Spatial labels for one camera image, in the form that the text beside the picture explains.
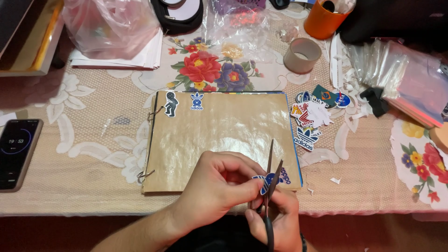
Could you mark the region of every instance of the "bracelet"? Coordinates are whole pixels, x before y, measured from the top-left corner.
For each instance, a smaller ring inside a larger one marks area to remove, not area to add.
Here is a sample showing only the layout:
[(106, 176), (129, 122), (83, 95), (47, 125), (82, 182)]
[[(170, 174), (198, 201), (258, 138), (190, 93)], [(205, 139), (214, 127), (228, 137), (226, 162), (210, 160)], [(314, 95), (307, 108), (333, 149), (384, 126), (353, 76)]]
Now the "bracelet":
[(300, 232), (300, 238), (302, 238), (302, 252), (306, 252), (306, 240), (305, 237), (303, 236), (302, 232)]

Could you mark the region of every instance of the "scissors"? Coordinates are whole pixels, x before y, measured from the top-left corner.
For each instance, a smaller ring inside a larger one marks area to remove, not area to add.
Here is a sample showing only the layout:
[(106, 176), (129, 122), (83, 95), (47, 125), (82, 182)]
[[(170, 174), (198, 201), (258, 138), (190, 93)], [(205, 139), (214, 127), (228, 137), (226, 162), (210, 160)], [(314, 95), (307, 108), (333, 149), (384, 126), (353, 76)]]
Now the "scissors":
[[(267, 173), (269, 174), (271, 172), (271, 164), (272, 164), (272, 146), (274, 144), (274, 139), (271, 142), (271, 150), (269, 151), (269, 159), (267, 161)], [(260, 207), (257, 208), (257, 213), (261, 213), (261, 208), (264, 205), (264, 217), (263, 222), (266, 227), (266, 234), (267, 234), (267, 248), (269, 252), (274, 252), (274, 229), (272, 228), (272, 221), (269, 218), (267, 214), (268, 210), (268, 204), (271, 200), (271, 196), (274, 193), (276, 189), (277, 182), (280, 177), (280, 171), (283, 165), (283, 159), (280, 160), (279, 166), (277, 167), (276, 173), (274, 175), (274, 178), (271, 180), (271, 184), (269, 185), (269, 188), (267, 190), (267, 193), (263, 196), (263, 204), (260, 205)]]

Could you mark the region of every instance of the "hand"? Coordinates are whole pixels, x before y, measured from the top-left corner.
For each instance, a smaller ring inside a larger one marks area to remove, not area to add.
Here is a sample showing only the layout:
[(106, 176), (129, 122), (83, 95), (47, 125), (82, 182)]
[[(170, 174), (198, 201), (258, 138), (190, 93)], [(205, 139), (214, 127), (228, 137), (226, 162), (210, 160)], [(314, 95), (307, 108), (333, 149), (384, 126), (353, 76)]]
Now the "hand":
[(233, 206), (257, 199), (264, 181), (252, 177), (259, 174), (266, 172), (241, 153), (204, 152), (171, 206), (177, 228), (188, 233), (217, 221)]
[[(299, 229), (299, 201), (296, 194), (276, 187), (271, 202), (277, 205), (279, 215), (272, 220), (274, 229), (274, 250), (278, 252), (301, 252), (302, 240)], [(263, 219), (252, 209), (246, 210), (246, 219), (250, 233), (259, 241), (267, 244), (266, 227)]]

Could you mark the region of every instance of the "black bag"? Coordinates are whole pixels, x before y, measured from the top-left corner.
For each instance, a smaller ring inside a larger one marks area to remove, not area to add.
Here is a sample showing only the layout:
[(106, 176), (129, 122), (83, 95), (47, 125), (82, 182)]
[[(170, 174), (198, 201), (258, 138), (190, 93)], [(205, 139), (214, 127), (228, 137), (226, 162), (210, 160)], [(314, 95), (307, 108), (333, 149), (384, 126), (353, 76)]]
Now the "black bag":
[(176, 20), (173, 17), (170, 17), (168, 14), (168, 6), (160, 0), (152, 0), (151, 3), (154, 7), (155, 15), (157, 16), (164, 33), (167, 35), (188, 33), (201, 26), (204, 12), (204, 4), (202, 3), (202, 0), (199, 0), (198, 11), (186, 20)]

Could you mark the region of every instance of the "orange cup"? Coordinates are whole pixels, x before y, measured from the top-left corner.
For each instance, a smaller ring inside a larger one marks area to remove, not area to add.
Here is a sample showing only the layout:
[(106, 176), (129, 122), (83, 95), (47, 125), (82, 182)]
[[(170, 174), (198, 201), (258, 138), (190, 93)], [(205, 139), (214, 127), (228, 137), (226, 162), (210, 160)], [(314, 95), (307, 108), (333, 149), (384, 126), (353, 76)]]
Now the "orange cup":
[(316, 0), (303, 24), (305, 31), (316, 39), (328, 39), (331, 37), (353, 9), (344, 14), (332, 13), (322, 7), (324, 1)]

